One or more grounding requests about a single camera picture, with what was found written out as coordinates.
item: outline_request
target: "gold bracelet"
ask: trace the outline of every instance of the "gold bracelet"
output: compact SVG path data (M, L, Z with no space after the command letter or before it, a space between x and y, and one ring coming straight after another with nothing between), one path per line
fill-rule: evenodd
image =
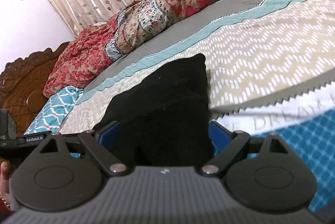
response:
M2 202L6 205L6 207L10 210L10 205L7 203L7 201L5 200L4 196L2 195L1 191L0 191L0 199L2 200Z

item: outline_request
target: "pillowcase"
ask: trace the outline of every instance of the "pillowcase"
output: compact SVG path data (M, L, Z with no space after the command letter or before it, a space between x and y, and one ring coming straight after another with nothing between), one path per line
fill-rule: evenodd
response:
M67 86L51 96L24 134L56 132L83 92L84 89Z

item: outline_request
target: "screw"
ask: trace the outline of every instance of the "screw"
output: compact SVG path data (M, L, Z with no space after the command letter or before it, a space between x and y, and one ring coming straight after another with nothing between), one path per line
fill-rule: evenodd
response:
M127 170L127 167L124 164L113 164L109 167L109 170L111 170L114 173L120 173Z
M206 174L215 174L219 171L219 168L215 165L204 165L201 170Z

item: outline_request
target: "finger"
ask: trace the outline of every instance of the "finger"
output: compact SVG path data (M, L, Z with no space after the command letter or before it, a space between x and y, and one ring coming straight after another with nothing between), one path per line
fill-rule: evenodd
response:
M4 161L0 165L0 191L2 194L9 194L9 177L11 165L9 161Z

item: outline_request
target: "label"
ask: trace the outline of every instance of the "label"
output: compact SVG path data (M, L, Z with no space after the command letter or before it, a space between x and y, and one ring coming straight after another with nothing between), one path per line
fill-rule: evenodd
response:
M27 142L33 142L33 141L39 141L43 140L43 136L38 136L38 137L32 137L32 138L26 138Z

